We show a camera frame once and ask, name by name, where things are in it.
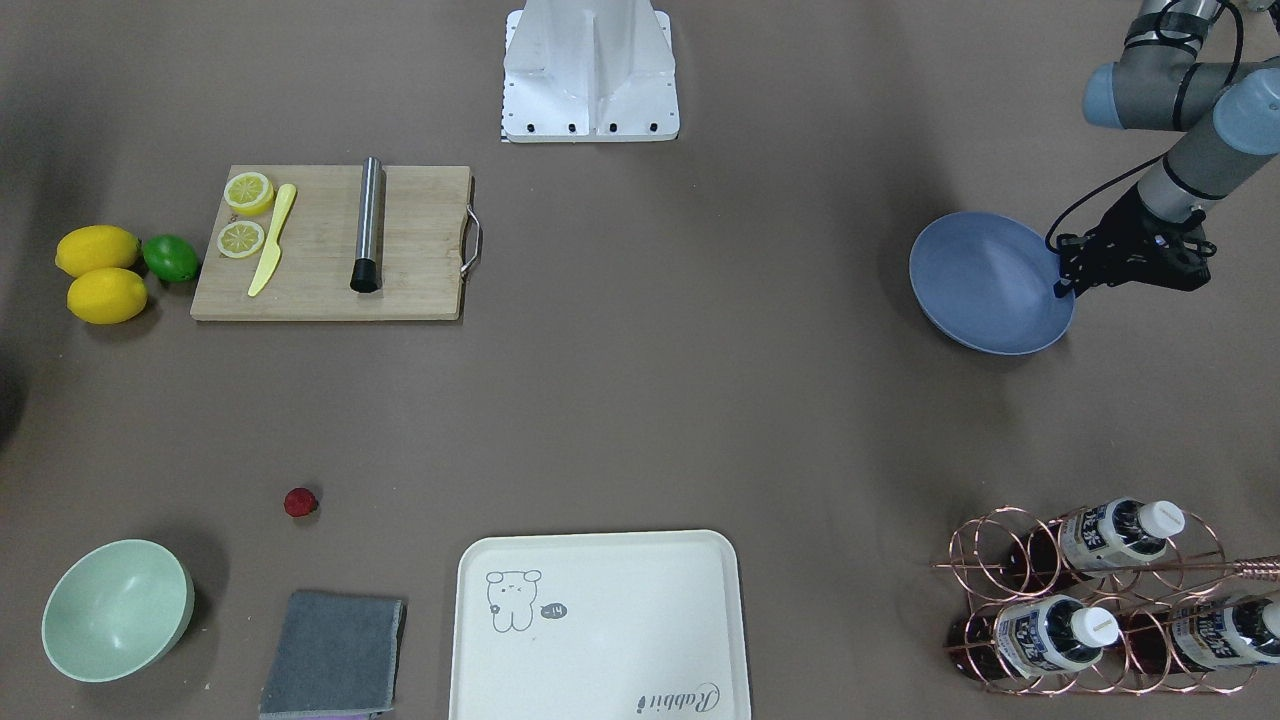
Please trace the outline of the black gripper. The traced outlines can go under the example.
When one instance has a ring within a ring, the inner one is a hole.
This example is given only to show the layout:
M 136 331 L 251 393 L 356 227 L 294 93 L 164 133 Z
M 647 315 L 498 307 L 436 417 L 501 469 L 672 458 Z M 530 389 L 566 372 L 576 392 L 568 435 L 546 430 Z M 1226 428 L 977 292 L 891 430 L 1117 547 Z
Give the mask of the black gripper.
M 1208 259 L 1217 252 L 1201 225 L 1206 213 L 1196 209 L 1181 223 L 1166 222 L 1129 188 L 1083 236 L 1061 234 L 1053 245 L 1059 255 L 1059 281 L 1053 295 L 1080 296 L 1096 286 L 1126 282 L 1170 290 L 1194 291 L 1210 282 Z

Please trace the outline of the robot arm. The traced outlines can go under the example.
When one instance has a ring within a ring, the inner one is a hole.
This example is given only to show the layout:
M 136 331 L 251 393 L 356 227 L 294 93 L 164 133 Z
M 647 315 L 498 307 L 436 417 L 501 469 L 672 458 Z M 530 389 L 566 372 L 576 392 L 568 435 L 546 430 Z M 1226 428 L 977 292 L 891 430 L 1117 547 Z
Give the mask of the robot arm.
M 1133 169 L 1132 186 L 1084 234 L 1050 231 L 1059 297 L 1126 282 L 1193 291 L 1210 281 L 1217 249 L 1208 211 L 1277 155 L 1277 60 L 1198 59 L 1229 1 L 1144 1 L 1121 56 L 1085 85 L 1084 118 L 1115 129 L 1180 133 L 1166 152 Z

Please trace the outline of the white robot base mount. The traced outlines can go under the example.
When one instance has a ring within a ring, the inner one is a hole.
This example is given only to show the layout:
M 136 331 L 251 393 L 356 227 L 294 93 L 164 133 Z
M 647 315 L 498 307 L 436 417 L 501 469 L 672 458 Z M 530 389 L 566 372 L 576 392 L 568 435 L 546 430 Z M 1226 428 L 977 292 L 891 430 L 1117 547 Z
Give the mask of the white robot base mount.
M 527 1 L 504 28 L 503 141 L 678 137 L 672 24 L 652 3 Z

